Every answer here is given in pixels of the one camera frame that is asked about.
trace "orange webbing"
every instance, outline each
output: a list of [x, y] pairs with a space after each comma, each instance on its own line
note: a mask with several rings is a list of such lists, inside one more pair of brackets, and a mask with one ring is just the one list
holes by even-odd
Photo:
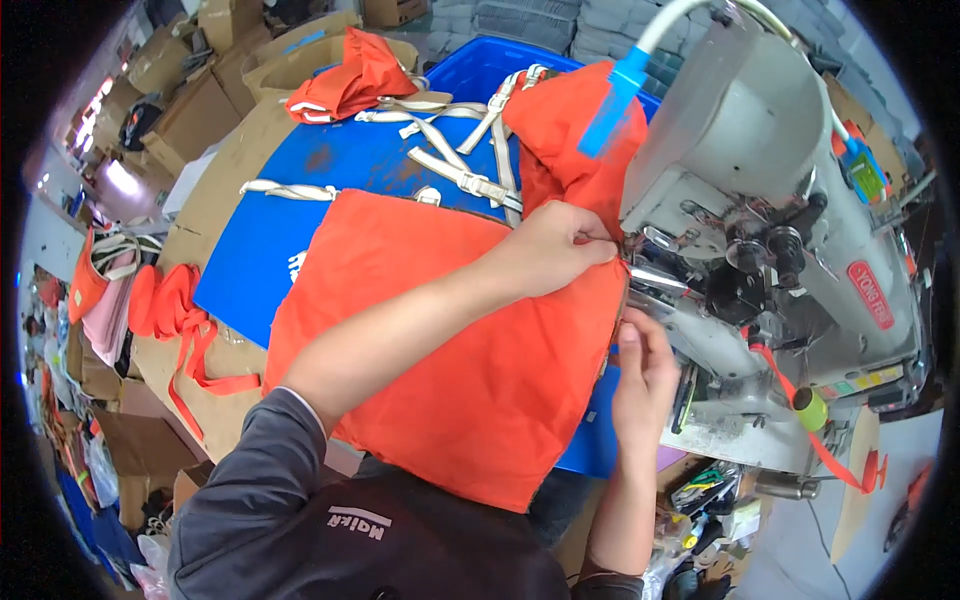
[[[217, 335], [217, 324], [211, 321], [202, 308], [193, 303], [193, 292], [200, 280], [200, 270], [195, 265], [179, 264], [162, 276], [160, 271], [147, 265], [140, 269], [133, 281], [128, 315], [130, 331], [136, 335], [167, 341], [180, 336], [180, 355], [177, 368], [170, 377], [167, 391], [180, 415], [199, 440], [204, 438], [190, 409], [177, 394], [174, 379], [177, 371], [196, 381], [201, 388], [215, 396], [228, 396], [260, 387], [260, 375], [236, 375], [208, 379], [204, 365], [204, 353]], [[187, 359], [190, 342], [193, 353]]]
[[[777, 379], [780, 381], [783, 391], [786, 392], [786, 396], [790, 399], [790, 408], [793, 408], [793, 396], [797, 394], [797, 388], [795, 388], [790, 380], [786, 378], [786, 375], [780, 372], [780, 368], [777, 367], [777, 363], [774, 361], [773, 351], [763, 344], [750, 344], [750, 352], [758, 353], [763, 357], [764, 360], [767, 361], [767, 364], [770, 365], [770, 369], [773, 370], [774, 374], [777, 376]], [[824, 443], [820, 441], [820, 438], [810, 431], [806, 432], [806, 435], [810, 437], [810, 443], [813, 444], [813, 449], [817, 451], [817, 456], [820, 457], [820, 460], [824, 462], [824, 465], [827, 466], [829, 471], [833, 473], [837, 479], [844, 482], [848, 486], [857, 488], [863, 493], [870, 493], [874, 490], [872, 485], [866, 486], [857, 481], [856, 476], [854, 476], [848, 468], [840, 464], [840, 461], [834, 458], [830, 451], [827, 450], [827, 447], [824, 446]], [[866, 480], [870, 474], [869, 462], [864, 470], [866, 472], [864, 472], [863, 476], [864, 480]]]

